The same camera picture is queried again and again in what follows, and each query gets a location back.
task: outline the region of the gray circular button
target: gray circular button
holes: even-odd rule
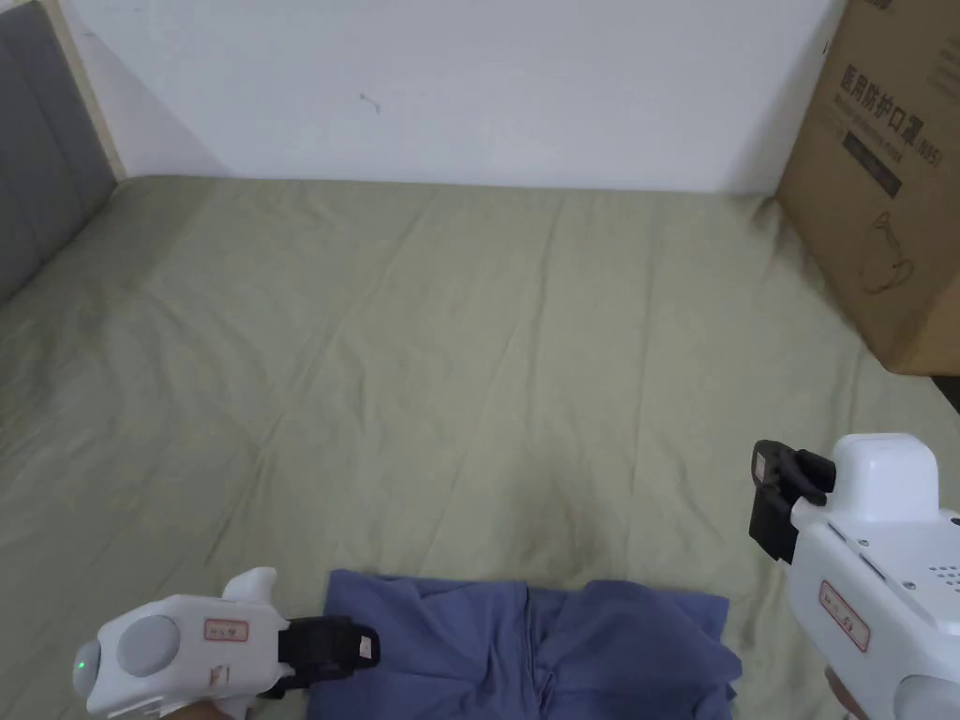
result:
[[[117,663],[137,678],[146,678],[170,664],[180,648],[177,623],[163,615],[141,617],[117,642]]]
[[[80,646],[73,659],[73,689],[82,698],[90,697],[100,670],[100,640],[90,640]]]

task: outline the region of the fabric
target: fabric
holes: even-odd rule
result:
[[[750,456],[880,430],[960,509],[960,417],[770,201],[133,180],[0,307],[0,718],[85,720],[104,622],[263,564],[290,616],[338,567],[721,595],[734,715],[836,720]]]
[[[0,301],[116,184],[53,26],[37,2],[0,12]]]
[[[307,720],[722,720],[740,660],[725,598],[622,581],[580,590],[337,571],[324,613],[380,635],[380,664],[310,691]]]

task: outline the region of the gray headboard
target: gray headboard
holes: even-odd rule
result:
[[[115,185],[46,11],[31,2],[0,13],[0,302]]]

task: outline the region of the bed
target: bed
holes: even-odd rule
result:
[[[3,720],[85,717],[103,622],[259,564],[291,615],[337,567],[718,593],[736,715],[835,718],[747,536],[754,441],[911,432],[960,507],[957,414],[878,364],[771,200],[103,182],[0,307]]]

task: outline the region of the blue cloth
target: blue cloth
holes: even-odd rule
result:
[[[728,606],[618,581],[565,592],[337,570],[325,612],[377,630],[380,664],[314,685],[307,718],[729,718]]]

